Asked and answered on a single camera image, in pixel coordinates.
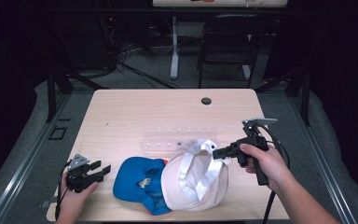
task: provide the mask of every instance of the gray carpet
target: gray carpet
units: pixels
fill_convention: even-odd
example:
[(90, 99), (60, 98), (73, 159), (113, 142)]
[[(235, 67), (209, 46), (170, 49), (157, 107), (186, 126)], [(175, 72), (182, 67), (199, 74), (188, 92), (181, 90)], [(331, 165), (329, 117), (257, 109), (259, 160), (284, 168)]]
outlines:
[[(268, 59), (268, 49), (259, 58), (255, 72), (255, 81), (252, 88), (262, 85), (264, 64)], [(149, 75), (174, 83), (181, 88), (197, 88), (198, 71), (196, 70), (197, 54), (192, 46), (184, 44), (180, 51), (179, 78), (170, 79), (171, 54), (157, 54), (153, 51), (134, 50), (125, 60), (125, 63)], [(224, 67), (211, 68), (215, 74), (225, 74), (225, 79), (238, 79), (241, 71), (228, 70)], [(88, 71), (82, 73), (90, 76)], [(149, 89), (164, 88), (159, 84), (155, 87), (145, 82), (141, 77), (118, 67), (108, 76), (93, 78), (93, 81), (111, 89)], [(62, 95), (59, 91), (59, 113), (50, 124), (46, 124), (48, 117), (47, 84), (42, 83), (35, 90), (38, 101), (34, 113), (24, 128), (7, 162), (0, 171), (0, 222), (2, 223), (48, 223), (46, 220), (46, 207), (41, 203), (48, 201), (53, 195), (61, 167), (65, 164), (77, 132), (88, 108), (92, 90), (83, 83), (72, 80), (75, 87), (71, 95)], [(206, 87), (240, 88), (243, 83), (231, 82), (205, 82)], [(260, 104), (267, 118), (278, 119), (277, 123), (269, 125), (271, 131), (285, 145), (290, 158), (291, 170), (298, 181), (325, 207), (333, 216), (341, 219), (337, 205), (332, 199), (332, 192), (325, 185), (324, 176), (318, 168), (313, 147), (307, 133), (304, 131), (302, 120), (298, 118), (297, 100), (286, 98), (282, 92), (285, 84), (271, 89), (266, 93), (259, 93)], [(321, 147), (328, 166), (333, 173), (337, 185), (344, 196), (345, 202), (351, 209), (353, 219), (358, 223), (358, 186), (351, 180), (348, 172), (340, 160), (339, 144), (334, 130), (325, 115), (319, 99), (312, 94), (310, 97), (310, 129)], [(24, 182), (19, 184), (19, 190), (14, 191), (11, 200), (3, 200), (2, 196), (10, 191), (5, 189), (18, 171), (23, 168), (24, 160), (32, 154), (34, 158), (30, 165), (30, 172), (23, 174)], [(261, 223), (260, 220), (246, 223)], [(290, 221), (270, 221), (270, 223), (290, 223)]]

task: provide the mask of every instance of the blue cap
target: blue cap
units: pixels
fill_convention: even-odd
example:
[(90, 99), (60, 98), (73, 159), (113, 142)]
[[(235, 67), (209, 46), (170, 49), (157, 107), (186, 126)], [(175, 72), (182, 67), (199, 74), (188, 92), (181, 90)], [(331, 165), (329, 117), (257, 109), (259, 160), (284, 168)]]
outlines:
[(118, 170), (113, 194), (123, 201), (142, 203), (153, 216), (170, 212), (161, 189), (165, 163), (162, 159), (144, 157), (126, 159)]

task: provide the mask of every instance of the table leg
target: table leg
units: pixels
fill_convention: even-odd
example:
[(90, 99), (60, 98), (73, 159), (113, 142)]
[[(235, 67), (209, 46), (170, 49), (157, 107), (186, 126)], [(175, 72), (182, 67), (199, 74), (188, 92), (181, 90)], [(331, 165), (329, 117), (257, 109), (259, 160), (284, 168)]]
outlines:
[(176, 17), (172, 20), (172, 65), (171, 65), (171, 79), (178, 78), (179, 67), (179, 49), (178, 49), (178, 35), (177, 35), (177, 22)]

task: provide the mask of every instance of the desk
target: desk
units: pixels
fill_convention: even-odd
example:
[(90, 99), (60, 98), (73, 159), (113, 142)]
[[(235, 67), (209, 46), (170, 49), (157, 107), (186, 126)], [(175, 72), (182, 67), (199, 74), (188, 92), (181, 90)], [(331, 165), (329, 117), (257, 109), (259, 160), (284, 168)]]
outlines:
[[(209, 97), (212, 103), (203, 105)], [(262, 118), (253, 90), (100, 90), (94, 93), (79, 130), (70, 159), (76, 153), (112, 165), (90, 196), (79, 220), (84, 221), (191, 221), (262, 219), (270, 190), (257, 185), (234, 159), (228, 166), (227, 195), (216, 207), (201, 212), (172, 211), (149, 215), (140, 203), (118, 200), (113, 185), (121, 163), (131, 156), (168, 159), (167, 152), (151, 153), (142, 148), (145, 129), (150, 127), (191, 127), (213, 130), (211, 137), (224, 147), (243, 138), (243, 119)], [(54, 221), (55, 203), (47, 218)], [(270, 219), (288, 219), (281, 202), (275, 199)]]
[[(214, 0), (213, 2), (190, 0), (153, 0), (153, 7), (286, 7), (288, 0)], [(171, 79), (178, 78), (179, 52), (177, 47), (177, 20), (172, 20)]]

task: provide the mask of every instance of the baseball cap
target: baseball cap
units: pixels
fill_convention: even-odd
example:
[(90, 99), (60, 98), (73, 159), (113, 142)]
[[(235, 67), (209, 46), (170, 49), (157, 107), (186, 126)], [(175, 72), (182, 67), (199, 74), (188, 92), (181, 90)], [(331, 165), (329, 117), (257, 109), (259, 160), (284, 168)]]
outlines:
[(170, 209), (201, 211), (223, 200), (230, 159), (214, 160), (216, 149), (213, 141), (201, 138), (173, 152), (161, 176), (162, 193)]
[(165, 164), (163, 159), (127, 158), (118, 170), (113, 194), (123, 201), (142, 203), (153, 216), (170, 212), (162, 195), (160, 181)]

